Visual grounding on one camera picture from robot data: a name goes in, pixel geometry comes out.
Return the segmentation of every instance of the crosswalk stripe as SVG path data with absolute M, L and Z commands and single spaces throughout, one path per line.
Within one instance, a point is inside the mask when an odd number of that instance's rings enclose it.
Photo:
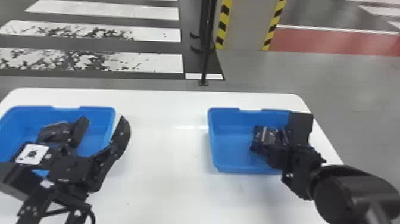
M 400 4 L 400 0 L 347 0 L 352 2 L 374 2 L 383 4 Z
M 180 42 L 179 29 L 80 23 L 51 23 L 20 20 L 11 20 L 6 23 L 0 28 L 0 34 L 91 39 L 114 38 L 130 41 Z
M 394 16 L 400 17 L 400 9 L 399 8 L 386 8 L 386 7 L 373 7 L 360 5 L 360 8 L 366 10 L 367 12 L 374 15 L 385 15 L 385 16 Z
M 25 11 L 29 13 L 87 15 L 97 17 L 179 20 L 179 11 L 176 7 L 152 7 L 146 5 L 86 1 L 38 0 Z
M 393 25 L 393 26 L 395 26 L 395 27 L 397 27 L 397 28 L 400 29 L 400 22 L 390 21 L 389 23 L 390 23 L 391 25 Z
M 185 73 L 185 79 L 188 80 L 199 80 L 201 79 L 201 73 Z M 224 77 L 222 76 L 222 74 L 207 74 L 207 79 L 208 80 L 223 80 Z
M 180 54 L 0 48 L 0 69 L 183 73 Z

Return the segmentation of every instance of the hazard stripe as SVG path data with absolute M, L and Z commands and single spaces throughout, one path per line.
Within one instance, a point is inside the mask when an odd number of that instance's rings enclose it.
M 278 25 L 280 15 L 282 14 L 283 7 L 285 7 L 285 4 L 286 0 L 279 0 L 278 3 L 276 4 L 274 10 L 274 16 L 271 19 L 267 35 L 265 36 L 264 43 L 261 48 L 263 51 L 268 51 L 268 49 L 270 49 L 272 37 L 274 36 L 276 26 Z
M 231 10 L 232 0 L 222 0 L 220 20 L 218 22 L 217 38 L 215 39 L 215 48 L 217 49 L 224 49 Z

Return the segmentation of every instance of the gray floor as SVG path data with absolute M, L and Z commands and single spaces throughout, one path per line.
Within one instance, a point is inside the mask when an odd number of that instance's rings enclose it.
M 209 87 L 184 80 L 0 76 L 0 98 L 24 86 L 294 93 L 344 162 L 400 189 L 400 58 L 246 51 L 224 51 L 220 57 L 226 82 Z

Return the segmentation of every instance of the blue tray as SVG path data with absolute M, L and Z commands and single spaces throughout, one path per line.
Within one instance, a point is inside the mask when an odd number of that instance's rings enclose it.
M 254 126 L 282 128 L 289 120 L 288 110 L 240 110 L 210 108 L 208 133 L 212 161 L 219 172 L 279 173 L 250 151 Z
M 24 142 L 35 142 L 43 126 L 59 121 L 75 122 L 81 116 L 86 116 L 90 125 L 77 153 L 79 156 L 90 157 L 109 144 L 115 119 L 112 107 L 11 108 L 0 120 L 0 162 L 9 161 Z M 47 175 L 46 171 L 35 172 L 43 177 Z

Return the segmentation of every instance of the black pole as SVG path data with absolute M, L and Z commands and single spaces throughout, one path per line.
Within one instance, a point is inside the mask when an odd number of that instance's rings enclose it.
M 208 9 L 210 7 L 209 0 L 201 0 L 201 12 L 199 20 L 199 29 L 197 31 L 190 32 L 190 36 L 193 39 L 204 39 L 204 29 L 207 24 Z
M 206 28 L 206 25 L 207 25 L 207 16 L 208 16 L 209 8 L 210 8 L 210 0 L 202 0 L 201 17 L 200 17 L 200 25 L 199 25 L 199 35 L 200 35 L 201 39 L 204 39 L 204 37 L 205 37 L 202 35 L 203 35 L 204 29 Z
M 208 86 L 206 78 L 208 71 L 208 59 L 210 58 L 210 45 L 213 38 L 214 17 L 215 8 L 217 7 L 217 0 L 208 0 L 208 3 L 211 4 L 211 7 L 209 7 L 210 9 L 207 13 L 208 23 L 203 35 L 205 44 L 203 45 L 203 70 L 201 74 L 201 80 L 199 82 L 200 86 Z

